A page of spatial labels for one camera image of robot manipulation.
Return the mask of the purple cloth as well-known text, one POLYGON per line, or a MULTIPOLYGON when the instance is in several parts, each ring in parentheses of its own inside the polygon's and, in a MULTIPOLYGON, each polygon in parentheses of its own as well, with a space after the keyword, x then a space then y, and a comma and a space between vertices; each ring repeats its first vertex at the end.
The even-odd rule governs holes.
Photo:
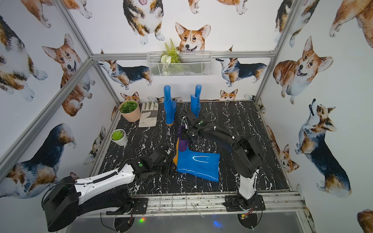
POLYGON ((188 149, 189 137, 185 125, 178 128, 178 150, 186 151, 188 149))

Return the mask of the blue rubber boot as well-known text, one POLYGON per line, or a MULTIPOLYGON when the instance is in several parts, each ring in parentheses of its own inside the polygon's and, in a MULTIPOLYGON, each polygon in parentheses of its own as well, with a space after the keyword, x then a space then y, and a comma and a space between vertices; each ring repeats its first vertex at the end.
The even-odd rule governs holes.
POLYGON ((164 109, 166 111, 166 124, 172 126, 176 114, 176 102, 171 97, 171 87, 164 86, 164 109))
POLYGON ((200 84, 195 87, 195 94, 191 94, 191 111, 198 118, 201 110, 200 96, 201 96, 202 86, 200 84))
POLYGON ((176 170, 187 173, 212 182, 219 181, 220 154, 178 150, 176 144, 176 156, 173 160, 176 170))

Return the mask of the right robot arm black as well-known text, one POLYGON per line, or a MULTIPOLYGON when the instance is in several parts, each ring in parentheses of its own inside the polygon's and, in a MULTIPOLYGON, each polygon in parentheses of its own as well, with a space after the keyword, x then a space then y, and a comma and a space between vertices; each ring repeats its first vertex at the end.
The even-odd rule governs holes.
POLYGON ((194 116, 182 118, 174 158, 177 171, 210 181, 219 180, 215 169, 219 168, 217 162, 220 156, 217 153, 197 152, 189 149, 189 142, 200 136, 219 144, 231 153, 234 167, 240 175, 239 199, 242 201, 252 199, 256 192, 258 171, 263 161, 262 150, 252 137, 246 138, 232 134, 204 119, 194 116))

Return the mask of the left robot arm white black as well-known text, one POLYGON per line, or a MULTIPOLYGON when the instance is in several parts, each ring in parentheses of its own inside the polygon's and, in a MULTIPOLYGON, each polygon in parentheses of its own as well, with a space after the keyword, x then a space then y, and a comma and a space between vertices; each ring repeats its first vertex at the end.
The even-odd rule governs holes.
POLYGON ((174 167, 173 159, 161 157, 126 160, 118 169, 94 176, 73 180, 66 177, 54 186, 42 201, 48 231, 57 232, 69 226, 79 216, 106 210, 107 215, 144 214, 148 199, 131 198, 127 191, 104 196, 108 190, 132 183, 136 178, 168 172, 174 167))

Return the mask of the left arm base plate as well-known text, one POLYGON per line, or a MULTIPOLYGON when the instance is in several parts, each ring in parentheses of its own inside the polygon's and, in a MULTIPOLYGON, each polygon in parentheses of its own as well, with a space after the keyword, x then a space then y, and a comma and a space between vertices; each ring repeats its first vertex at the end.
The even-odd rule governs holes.
POLYGON ((143 215, 147 211, 148 201, 148 198, 128 199, 118 210, 107 211, 106 215, 143 215))

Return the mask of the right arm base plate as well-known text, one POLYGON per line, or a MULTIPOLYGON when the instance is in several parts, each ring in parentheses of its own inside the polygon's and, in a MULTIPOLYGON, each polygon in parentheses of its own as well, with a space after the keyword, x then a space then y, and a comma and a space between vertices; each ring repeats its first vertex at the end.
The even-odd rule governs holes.
POLYGON ((225 196, 223 206, 226 207, 227 212, 236 211, 264 211, 266 210, 263 196, 254 194, 250 199, 246 200, 240 194, 236 196, 225 196))

